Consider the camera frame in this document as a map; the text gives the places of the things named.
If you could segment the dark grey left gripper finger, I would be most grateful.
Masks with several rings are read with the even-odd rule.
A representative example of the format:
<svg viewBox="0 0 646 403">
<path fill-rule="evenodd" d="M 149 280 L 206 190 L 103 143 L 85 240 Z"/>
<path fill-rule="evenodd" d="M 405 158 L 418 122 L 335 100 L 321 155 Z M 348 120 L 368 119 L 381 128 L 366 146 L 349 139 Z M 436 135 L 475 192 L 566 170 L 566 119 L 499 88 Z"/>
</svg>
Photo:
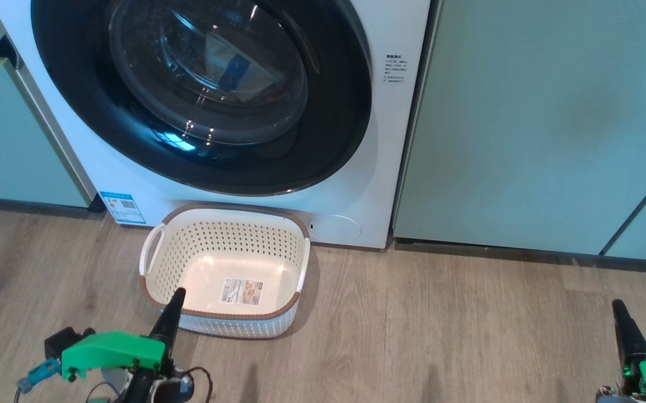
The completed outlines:
<svg viewBox="0 0 646 403">
<path fill-rule="evenodd" d="M 149 339 L 164 344 L 163 360 L 171 360 L 173 345 L 176 341 L 186 290 L 179 287 L 173 293 L 169 303 L 164 307 L 156 323 L 149 332 Z"/>
</svg>

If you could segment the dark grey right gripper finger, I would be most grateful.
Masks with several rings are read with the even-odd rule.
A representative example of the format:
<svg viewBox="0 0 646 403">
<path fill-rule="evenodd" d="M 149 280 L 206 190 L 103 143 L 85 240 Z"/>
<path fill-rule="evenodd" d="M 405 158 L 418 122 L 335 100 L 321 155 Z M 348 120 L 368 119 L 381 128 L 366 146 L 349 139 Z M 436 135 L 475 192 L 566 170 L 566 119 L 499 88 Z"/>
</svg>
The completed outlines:
<svg viewBox="0 0 646 403">
<path fill-rule="evenodd" d="M 624 301 L 612 301 L 612 311 L 620 364 L 631 365 L 634 360 L 646 359 L 646 339 Z"/>
</svg>

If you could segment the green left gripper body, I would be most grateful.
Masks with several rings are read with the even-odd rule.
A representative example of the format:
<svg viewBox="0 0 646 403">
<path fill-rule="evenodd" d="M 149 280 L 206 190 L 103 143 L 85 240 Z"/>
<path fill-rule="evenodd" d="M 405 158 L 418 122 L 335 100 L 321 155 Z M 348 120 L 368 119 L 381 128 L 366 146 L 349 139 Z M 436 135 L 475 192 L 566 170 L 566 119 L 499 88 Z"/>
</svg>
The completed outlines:
<svg viewBox="0 0 646 403">
<path fill-rule="evenodd" d="M 161 336 L 120 331 L 96 332 L 63 350 L 61 376 L 68 382 L 94 369 L 124 370 L 116 402 L 152 402 L 159 385 L 176 377 L 170 346 Z"/>
</svg>

